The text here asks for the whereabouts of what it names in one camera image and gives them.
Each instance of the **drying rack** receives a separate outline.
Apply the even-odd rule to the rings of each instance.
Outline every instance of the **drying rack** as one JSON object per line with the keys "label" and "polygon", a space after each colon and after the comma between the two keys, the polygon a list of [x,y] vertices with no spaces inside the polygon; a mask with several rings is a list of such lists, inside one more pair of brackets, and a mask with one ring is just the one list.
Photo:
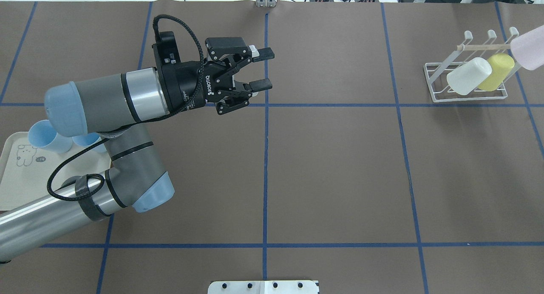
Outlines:
{"label": "drying rack", "polygon": [[[504,44],[494,44],[497,39],[497,34],[494,30],[487,31],[487,40],[481,45],[469,45],[472,42],[472,32],[465,31],[465,39],[457,49],[454,50],[443,62],[441,63],[425,63],[423,70],[425,72],[425,79],[427,86],[429,87],[429,93],[433,102],[456,102],[456,101],[475,101],[475,100],[504,100],[508,97],[507,90],[504,86],[504,82],[507,81],[518,69],[519,64],[516,62],[515,67],[511,70],[508,77],[499,85],[494,91],[484,91],[478,88],[474,88],[468,95],[460,95],[455,93],[451,87],[449,87],[446,81],[446,75],[455,70],[458,66],[466,64],[474,57],[482,57],[488,51],[495,51],[497,53],[503,53],[509,50],[509,43],[519,36],[519,32],[515,27],[509,29],[510,36]],[[472,53],[465,58],[462,62],[456,62],[455,60],[465,51],[472,51]]]}

